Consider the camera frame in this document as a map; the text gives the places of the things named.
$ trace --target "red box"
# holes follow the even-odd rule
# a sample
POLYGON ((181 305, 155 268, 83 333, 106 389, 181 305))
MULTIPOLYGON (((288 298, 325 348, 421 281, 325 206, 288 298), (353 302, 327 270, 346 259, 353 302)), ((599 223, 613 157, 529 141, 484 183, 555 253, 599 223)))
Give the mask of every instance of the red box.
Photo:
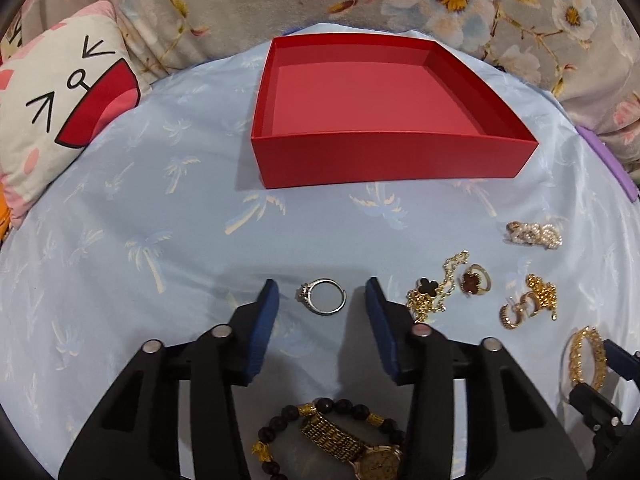
POLYGON ((251 142, 267 188, 511 178, 538 145, 453 54, 386 34, 273 40, 251 142))

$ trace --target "silver rivet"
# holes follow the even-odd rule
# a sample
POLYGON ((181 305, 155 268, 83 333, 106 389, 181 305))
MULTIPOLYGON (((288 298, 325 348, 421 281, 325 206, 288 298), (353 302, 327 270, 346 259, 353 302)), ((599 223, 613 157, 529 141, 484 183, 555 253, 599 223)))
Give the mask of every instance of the silver rivet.
POLYGON ((427 337, 428 335, 431 335, 431 332, 433 332, 433 329, 424 323, 415 323, 411 327, 411 333, 418 337, 427 337))
POLYGON ((502 343, 495 337, 487 337, 482 340, 482 346, 484 346, 489 352, 497 352, 502 350, 502 343))
POLYGON ((233 329, 229 325, 216 325, 211 329, 211 335, 219 338, 228 337, 232 332, 233 329))
POLYGON ((162 343, 158 339, 150 339, 142 345, 142 351, 147 354, 155 354, 161 348, 162 343))

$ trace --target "wristwatch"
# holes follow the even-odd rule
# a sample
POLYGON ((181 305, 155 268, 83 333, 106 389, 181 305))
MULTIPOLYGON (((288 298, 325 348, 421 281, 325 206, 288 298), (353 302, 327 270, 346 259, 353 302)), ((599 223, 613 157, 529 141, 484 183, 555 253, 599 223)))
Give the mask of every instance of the wristwatch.
POLYGON ((300 431, 334 458, 348 462, 358 480, 396 480, 402 453, 398 446, 370 446, 316 413, 300 431))

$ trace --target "bedsheet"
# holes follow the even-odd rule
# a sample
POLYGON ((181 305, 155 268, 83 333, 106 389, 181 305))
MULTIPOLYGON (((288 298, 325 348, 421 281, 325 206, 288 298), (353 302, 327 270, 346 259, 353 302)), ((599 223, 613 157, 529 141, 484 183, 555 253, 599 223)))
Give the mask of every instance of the bedsheet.
MULTIPOLYGON (((340 31, 354 29, 305 32, 340 31)), ((464 249, 493 288, 473 298, 454 293, 432 324, 465 342, 500 338, 588 461, 591 434, 563 401, 563 352, 585 325, 640 348, 638 202, 550 94, 456 51, 540 142, 515 179, 265 190, 249 130, 268 46, 158 82, 52 184, 2 248, 0 402, 37 459, 56 475, 142 342, 196 338, 253 301, 266 278, 280 285, 280 311, 261 374, 235 390, 252 476, 264 474, 250 455, 256 432, 284 404, 347 396, 404 424, 411 389, 393 386, 380 365, 363 286, 377 276, 388 298, 403 302, 417 278, 441 279, 443 261, 464 249), (513 220, 553 222, 564 243, 557 251, 508 244, 513 220), (541 314, 507 331, 498 310, 524 292, 528 272, 558 286, 558 320, 541 314), (321 276, 349 295, 336 316, 314 316, 295 300, 301 283, 321 276)), ((459 386, 454 477, 465 455, 459 386)), ((640 406, 615 377, 603 391, 626 418, 640 406)), ((290 478, 352 478, 295 433, 273 447, 290 478)), ((188 432, 180 435, 188 476, 188 432)))

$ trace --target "pillow mouth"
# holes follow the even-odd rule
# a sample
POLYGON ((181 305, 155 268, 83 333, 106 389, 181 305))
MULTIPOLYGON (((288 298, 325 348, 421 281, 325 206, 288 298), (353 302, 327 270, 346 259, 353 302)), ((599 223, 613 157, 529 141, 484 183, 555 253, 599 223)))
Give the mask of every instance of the pillow mouth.
POLYGON ((85 148, 104 127, 140 102, 136 75, 124 58, 117 60, 91 86, 60 129, 55 143, 85 148))

